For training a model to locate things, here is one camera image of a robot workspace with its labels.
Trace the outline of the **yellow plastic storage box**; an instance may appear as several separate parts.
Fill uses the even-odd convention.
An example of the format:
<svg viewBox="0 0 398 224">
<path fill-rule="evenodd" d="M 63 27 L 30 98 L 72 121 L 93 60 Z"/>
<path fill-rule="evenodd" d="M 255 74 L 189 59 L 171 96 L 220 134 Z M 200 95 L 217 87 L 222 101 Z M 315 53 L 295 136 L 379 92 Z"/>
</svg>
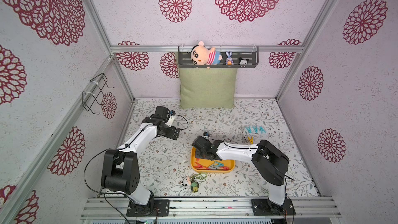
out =
<svg viewBox="0 0 398 224">
<path fill-rule="evenodd" d="M 235 168 L 234 160 L 208 160 L 197 158 L 197 150 L 191 149 L 191 167 L 199 173 L 229 173 Z"/>
</svg>

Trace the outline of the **yellow clothespin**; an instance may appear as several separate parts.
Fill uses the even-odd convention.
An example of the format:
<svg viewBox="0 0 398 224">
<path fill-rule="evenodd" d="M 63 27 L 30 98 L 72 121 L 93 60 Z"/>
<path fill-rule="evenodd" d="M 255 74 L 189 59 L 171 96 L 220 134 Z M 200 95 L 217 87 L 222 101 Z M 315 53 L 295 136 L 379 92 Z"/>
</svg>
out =
<svg viewBox="0 0 398 224">
<path fill-rule="evenodd" d="M 254 143 L 254 138 L 252 136 L 249 136 L 248 138 L 248 142 L 252 145 Z"/>
</svg>

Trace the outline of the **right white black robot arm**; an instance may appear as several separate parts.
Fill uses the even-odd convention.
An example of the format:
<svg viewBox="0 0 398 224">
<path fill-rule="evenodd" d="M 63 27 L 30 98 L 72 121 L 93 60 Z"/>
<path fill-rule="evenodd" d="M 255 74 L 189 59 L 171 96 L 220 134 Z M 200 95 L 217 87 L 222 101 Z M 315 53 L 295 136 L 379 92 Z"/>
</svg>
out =
<svg viewBox="0 0 398 224">
<path fill-rule="evenodd" d="M 207 160 L 235 160 L 252 164 L 267 182 L 268 200 L 283 206 L 286 200 L 286 178 L 289 158 L 267 140 L 258 144 L 238 145 L 198 136 L 192 143 L 199 158 Z"/>
</svg>

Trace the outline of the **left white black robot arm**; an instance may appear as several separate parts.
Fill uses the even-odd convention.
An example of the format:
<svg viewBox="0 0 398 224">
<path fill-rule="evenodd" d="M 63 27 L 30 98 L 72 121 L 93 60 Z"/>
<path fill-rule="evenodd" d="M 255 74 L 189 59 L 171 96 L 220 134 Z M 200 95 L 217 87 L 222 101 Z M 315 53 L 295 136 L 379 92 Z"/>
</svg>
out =
<svg viewBox="0 0 398 224">
<path fill-rule="evenodd" d="M 133 203 L 152 205 L 153 193 L 140 182 L 138 155 L 155 138 L 177 140 L 180 128 L 173 126 L 175 111 L 157 106 L 155 113 L 146 117 L 139 129 L 117 149 L 105 152 L 101 186 L 125 195 Z"/>
</svg>

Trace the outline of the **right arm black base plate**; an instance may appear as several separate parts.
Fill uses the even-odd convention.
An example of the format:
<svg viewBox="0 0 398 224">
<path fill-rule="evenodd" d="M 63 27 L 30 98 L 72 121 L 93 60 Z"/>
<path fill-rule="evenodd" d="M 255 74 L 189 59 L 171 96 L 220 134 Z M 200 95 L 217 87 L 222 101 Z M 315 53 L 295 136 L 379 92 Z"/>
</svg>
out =
<svg viewBox="0 0 398 224">
<path fill-rule="evenodd" d="M 282 206 L 271 202 L 268 198 L 252 199 L 251 205 L 255 216 L 294 216 L 296 214 L 292 200 L 289 198 L 285 198 Z"/>
</svg>

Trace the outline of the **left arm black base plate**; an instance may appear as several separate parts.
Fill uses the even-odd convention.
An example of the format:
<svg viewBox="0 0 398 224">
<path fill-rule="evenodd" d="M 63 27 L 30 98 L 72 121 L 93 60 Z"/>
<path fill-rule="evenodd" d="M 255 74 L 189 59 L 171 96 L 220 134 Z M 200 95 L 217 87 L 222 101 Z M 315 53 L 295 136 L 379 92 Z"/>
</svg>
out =
<svg viewBox="0 0 398 224">
<path fill-rule="evenodd" d="M 127 217 L 167 217 L 170 210 L 170 200 L 149 200 L 146 205 L 129 203 Z"/>
</svg>

